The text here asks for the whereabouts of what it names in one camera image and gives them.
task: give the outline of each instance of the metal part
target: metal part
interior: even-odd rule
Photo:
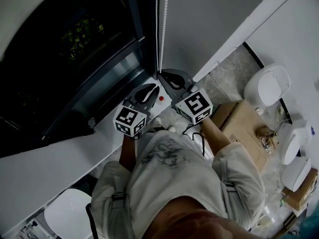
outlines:
[[[261,140],[261,143],[268,154],[272,153],[272,146],[275,148],[273,138],[278,135],[277,132],[271,130],[267,126],[256,129],[256,136]]]
[[[19,131],[22,130],[22,128],[21,128],[19,125],[17,125],[16,123],[14,123],[14,122],[11,121],[11,120],[7,120],[7,119],[5,119],[5,118],[3,118],[3,117],[1,117],[1,116],[0,116],[0,120],[3,120],[3,121],[6,122],[7,124],[9,124],[9,125],[12,126],[13,128],[15,128],[16,130],[19,130]]]
[[[150,117],[150,110],[160,93],[159,86],[155,83],[141,85],[133,89],[130,95],[124,100],[123,105]]]
[[[90,128],[94,128],[96,123],[95,123],[95,119],[94,118],[90,118],[88,121],[88,125]]]
[[[138,42],[133,36],[123,35],[118,36],[116,45],[113,46],[113,50],[110,50],[106,46],[103,50],[100,50],[96,54],[97,58],[93,62],[88,62],[82,68],[83,71],[87,71],[88,75],[78,76],[73,80],[77,85],[76,94],[72,99],[64,106],[59,115],[54,117],[53,122],[44,131],[44,136],[51,136],[54,130],[58,127],[61,121],[65,118],[67,113],[75,106],[75,104],[110,70],[114,68],[125,57],[135,51],[137,48],[143,45],[144,41]]]
[[[24,226],[18,235],[23,239],[54,239],[54,236],[36,218]]]
[[[92,108],[96,124],[100,123],[114,107],[119,105],[133,88],[143,84],[150,77],[141,66],[130,72],[107,92]]]
[[[185,71],[164,69],[161,73],[158,73],[158,78],[172,99],[171,105],[173,108],[179,101],[198,90],[196,83]]]

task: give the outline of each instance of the white t-shirt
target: white t-shirt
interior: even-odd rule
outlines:
[[[112,172],[127,183],[136,239],[143,237],[159,211],[177,197],[192,197],[205,209],[233,219],[245,229],[251,228],[264,205],[262,180],[243,145],[234,143],[223,148],[210,166],[195,141],[162,130],[146,133],[139,140],[132,173],[115,161],[105,166],[91,202],[98,231],[103,226],[101,203],[109,195],[102,192],[108,190],[108,174]]]

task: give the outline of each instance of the brown cardboard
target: brown cardboard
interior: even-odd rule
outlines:
[[[312,188],[313,183],[316,182],[317,175],[318,170],[312,168],[297,191],[293,192],[285,187],[282,190],[284,201],[292,208],[299,211],[307,200],[307,195]]]
[[[220,105],[212,121],[232,142],[242,143],[258,170],[263,169],[268,161],[268,153],[255,136],[255,131],[267,125],[246,100]]]

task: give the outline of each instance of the black strap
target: black strap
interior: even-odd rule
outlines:
[[[93,238],[94,238],[94,239],[99,239],[99,238],[98,238],[98,233],[96,232],[96,227],[95,227],[95,223],[94,223],[93,216],[92,216],[92,214],[91,214],[90,207],[91,207],[91,203],[89,203],[89,204],[86,205],[85,210],[86,210],[86,213],[87,213],[88,216],[89,216],[90,225],[91,225],[91,230],[92,230],[92,235],[93,235]]]

